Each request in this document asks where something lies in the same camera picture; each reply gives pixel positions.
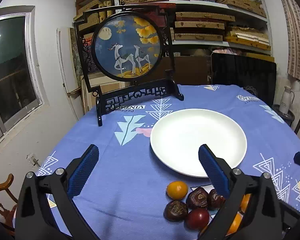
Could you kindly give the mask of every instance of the moon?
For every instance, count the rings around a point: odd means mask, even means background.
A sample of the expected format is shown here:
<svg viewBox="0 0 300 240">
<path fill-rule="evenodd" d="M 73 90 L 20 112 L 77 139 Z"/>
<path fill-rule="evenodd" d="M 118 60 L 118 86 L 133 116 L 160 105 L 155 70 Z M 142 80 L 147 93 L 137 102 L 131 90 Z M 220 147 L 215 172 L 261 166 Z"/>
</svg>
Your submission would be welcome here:
<svg viewBox="0 0 300 240">
<path fill-rule="evenodd" d="M 106 41 L 106 40 L 109 40 L 111 38 L 111 35 L 112 35 L 111 29 L 108 28 L 108 27 L 104 27 L 104 28 L 102 28 L 102 30 L 100 30 L 98 36 L 99 36 L 100 39 Z"/>
</svg>

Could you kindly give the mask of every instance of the kettle handle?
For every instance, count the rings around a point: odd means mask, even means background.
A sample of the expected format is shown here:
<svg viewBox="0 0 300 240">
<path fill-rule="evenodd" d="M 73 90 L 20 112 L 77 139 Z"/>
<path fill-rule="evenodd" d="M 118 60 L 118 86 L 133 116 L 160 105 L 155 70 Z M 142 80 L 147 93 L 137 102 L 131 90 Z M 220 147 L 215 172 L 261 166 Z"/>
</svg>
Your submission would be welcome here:
<svg viewBox="0 0 300 240">
<path fill-rule="evenodd" d="M 294 100 L 294 97 L 295 97 L 295 94 L 293 91 L 290 91 L 292 94 L 293 94 L 293 98 L 292 98 L 292 101 L 291 101 L 291 104 L 293 104 L 293 100 Z"/>
</svg>

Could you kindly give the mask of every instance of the white kettle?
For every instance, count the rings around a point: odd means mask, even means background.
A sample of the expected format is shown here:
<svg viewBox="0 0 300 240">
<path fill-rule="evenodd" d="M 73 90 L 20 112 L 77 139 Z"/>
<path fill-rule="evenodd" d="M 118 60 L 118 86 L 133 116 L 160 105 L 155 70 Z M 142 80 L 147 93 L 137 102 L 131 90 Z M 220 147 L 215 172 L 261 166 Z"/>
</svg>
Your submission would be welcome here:
<svg viewBox="0 0 300 240">
<path fill-rule="evenodd" d="M 281 103 L 280 103 L 280 106 L 279 106 L 279 111 L 283 114 L 287 114 L 288 111 L 289 111 L 289 108 L 290 108 L 290 104 L 293 103 L 293 100 L 294 100 L 294 92 L 291 91 L 291 87 L 289 86 L 286 86 L 284 87 L 284 92 L 283 92 L 283 95 L 282 95 L 282 98 L 281 98 Z"/>
</svg>

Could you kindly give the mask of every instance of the white shelf board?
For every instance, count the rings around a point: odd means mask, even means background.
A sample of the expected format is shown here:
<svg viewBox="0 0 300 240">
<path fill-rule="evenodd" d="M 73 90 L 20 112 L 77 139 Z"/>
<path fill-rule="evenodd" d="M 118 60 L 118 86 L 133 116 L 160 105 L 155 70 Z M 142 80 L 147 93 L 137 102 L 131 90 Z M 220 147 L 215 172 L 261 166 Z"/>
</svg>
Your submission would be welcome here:
<svg viewBox="0 0 300 240">
<path fill-rule="evenodd" d="M 230 47 L 230 48 L 236 48 L 236 49 L 246 49 L 246 50 L 252 50 L 259 53 L 271 55 L 270 50 L 264 50 L 255 48 L 253 46 L 247 46 L 242 45 L 238 43 L 233 42 L 227 42 L 227 41 L 198 41 L 198 40 L 174 40 L 172 41 L 173 45 L 210 45 L 210 46 L 224 46 L 224 47 Z"/>
<path fill-rule="evenodd" d="M 232 11 L 232 14 L 236 14 L 234 16 L 237 16 L 238 14 L 240 14 L 241 17 L 242 17 L 245 14 L 246 16 L 257 18 L 257 19 L 262 20 L 266 23 L 268 22 L 267 18 L 264 18 L 264 17 L 262 17 L 262 16 L 260 16 L 256 13 L 253 13 L 253 12 L 250 12 L 250 11 L 247 11 L 247 10 L 235 7 L 235 6 L 226 5 L 226 4 L 223 4 L 223 3 L 197 1 L 197 0 L 166 0 L 166 1 L 155 1 L 155 2 L 175 3 L 177 5 L 185 5 L 185 6 L 187 6 L 187 5 L 188 6 L 190 6 L 190 5 L 201 5 L 201 6 L 206 6 L 206 7 L 214 7 L 214 8 L 216 8 L 215 13 L 219 13 L 218 9 L 223 10 L 220 13 L 224 13 L 225 10 L 228 10 L 229 11 L 228 14 L 231 14 L 231 11 Z"/>
</svg>

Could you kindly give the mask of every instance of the deer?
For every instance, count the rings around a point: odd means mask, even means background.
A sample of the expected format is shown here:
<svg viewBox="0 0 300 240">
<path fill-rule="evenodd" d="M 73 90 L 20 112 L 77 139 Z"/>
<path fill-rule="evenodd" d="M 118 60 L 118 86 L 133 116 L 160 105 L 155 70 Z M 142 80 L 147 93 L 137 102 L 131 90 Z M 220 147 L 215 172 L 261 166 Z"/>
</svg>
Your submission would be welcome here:
<svg viewBox="0 0 300 240">
<path fill-rule="evenodd" d="M 118 43 L 111 44 L 111 45 L 112 45 L 112 47 L 108 48 L 108 50 L 113 50 L 114 49 L 114 58 L 116 60 L 116 62 L 114 64 L 114 68 L 120 70 L 121 75 L 123 75 L 122 70 L 125 69 L 125 68 L 122 68 L 122 63 L 130 61 L 132 63 L 132 73 L 131 73 L 131 75 L 135 75 L 136 74 L 136 63 L 134 62 L 133 55 L 129 54 L 126 59 L 123 59 L 119 54 L 119 49 L 122 48 L 123 45 L 119 45 Z"/>
<path fill-rule="evenodd" d="M 139 65 L 140 73 L 141 73 L 141 71 L 142 71 L 140 62 L 141 62 L 141 61 L 144 61 L 144 60 L 146 60 L 146 61 L 148 62 L 148 67 L 149 67 L 149 70 L 150 70 L 151 64 L 150 64 L 150 60 L 149 60 L 149 55 L 146 54 L 145 57 L 141 58 L 141 57 L 139 56 L 139 49 L 140 49 L 140 47 L 139 47 L 139 46 L 136 46 L 136 45 L 133 45 L 133 46 L 134 46 L 134 48 L 136 49 L 135 57 L 136 57 L 136 61 L 138 62 L 138 65 Z"/>
</svg>

